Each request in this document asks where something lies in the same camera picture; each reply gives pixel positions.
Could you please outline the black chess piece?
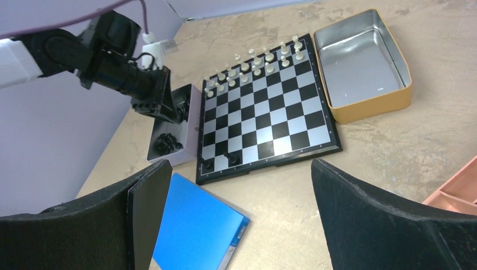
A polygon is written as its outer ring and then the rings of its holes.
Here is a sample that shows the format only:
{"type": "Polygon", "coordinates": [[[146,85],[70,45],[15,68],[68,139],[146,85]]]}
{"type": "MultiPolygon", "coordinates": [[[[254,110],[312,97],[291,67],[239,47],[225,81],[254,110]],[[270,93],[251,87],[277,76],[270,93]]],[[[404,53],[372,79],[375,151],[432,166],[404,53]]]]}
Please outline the black chess piece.
{"type": "Polygon", "coordinates": [[[236,166],[240,163],[240,157],[236,154],[224,152],[223,155],[227,158],[230,167],[236,166]]]}

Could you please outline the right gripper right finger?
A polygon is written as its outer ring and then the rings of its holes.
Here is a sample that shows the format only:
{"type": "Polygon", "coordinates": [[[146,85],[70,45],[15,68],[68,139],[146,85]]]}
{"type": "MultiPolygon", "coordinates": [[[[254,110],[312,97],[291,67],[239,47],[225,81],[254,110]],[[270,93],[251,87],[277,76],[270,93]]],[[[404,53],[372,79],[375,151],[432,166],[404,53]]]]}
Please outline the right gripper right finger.
{"type": "Polygon", "coordinates": [[[476,216],[400,197],[322,159],[311,179],[334,269],[476,268],[476,216]]]}

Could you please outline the black chess rook corner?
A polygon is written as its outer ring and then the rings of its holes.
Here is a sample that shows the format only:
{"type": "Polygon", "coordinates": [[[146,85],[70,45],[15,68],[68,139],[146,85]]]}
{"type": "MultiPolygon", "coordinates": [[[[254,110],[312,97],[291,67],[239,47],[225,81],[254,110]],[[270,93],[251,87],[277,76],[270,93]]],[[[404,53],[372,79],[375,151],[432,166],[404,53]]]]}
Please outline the black chess rook corner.
{"type": "Polygon", "coordinates": [[[204,159],[203,157],[199,158],[199,162],[202,165],[203,169],[211,170],[214,168],[214,160],[213,159],[204,159]]]}

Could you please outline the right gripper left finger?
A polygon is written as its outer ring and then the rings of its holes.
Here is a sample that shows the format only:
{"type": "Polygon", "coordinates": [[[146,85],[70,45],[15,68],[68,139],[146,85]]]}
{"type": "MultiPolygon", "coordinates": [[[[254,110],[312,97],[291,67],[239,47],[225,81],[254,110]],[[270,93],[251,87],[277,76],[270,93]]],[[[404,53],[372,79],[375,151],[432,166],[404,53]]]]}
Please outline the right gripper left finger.
{"type": "Polygon", "coordinates": [[[2,269],[148,269],[172,166],[141,171],[38,214],[1,218],[2,269]]]}

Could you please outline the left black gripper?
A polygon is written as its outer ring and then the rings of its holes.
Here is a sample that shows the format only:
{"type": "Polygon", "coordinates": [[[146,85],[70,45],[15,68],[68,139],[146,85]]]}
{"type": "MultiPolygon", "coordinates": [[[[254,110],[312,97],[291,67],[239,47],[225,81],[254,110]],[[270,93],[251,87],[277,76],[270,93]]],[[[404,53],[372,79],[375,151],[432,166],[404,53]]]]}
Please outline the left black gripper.
{"type": "Polygon", "coordinates": [[[188,95],[172,97],[171,70],[143,70],[136,63],[105,60],[94,72],[93,81],[131,97],[131,107],[146,116],[171,116],[178,123],[188,119],[188,95]]]}

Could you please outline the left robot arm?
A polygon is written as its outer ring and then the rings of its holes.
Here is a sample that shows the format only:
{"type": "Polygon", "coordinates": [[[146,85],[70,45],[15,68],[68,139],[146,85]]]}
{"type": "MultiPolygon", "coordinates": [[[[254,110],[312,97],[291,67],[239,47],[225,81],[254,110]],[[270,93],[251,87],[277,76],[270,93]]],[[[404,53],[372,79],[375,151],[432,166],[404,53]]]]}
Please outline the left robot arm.
{"type": "Polygon", "coordinates": [[[1,39],[1,87],[70,72],[90,89],[99,84],[130,97],[132,109],[170,123],[188,117],[190,98],[175,101],[163,54],[144,46],[133,56],[140,26],[115,11],[91,20],[79,35],[56,28],[1,39]]]}

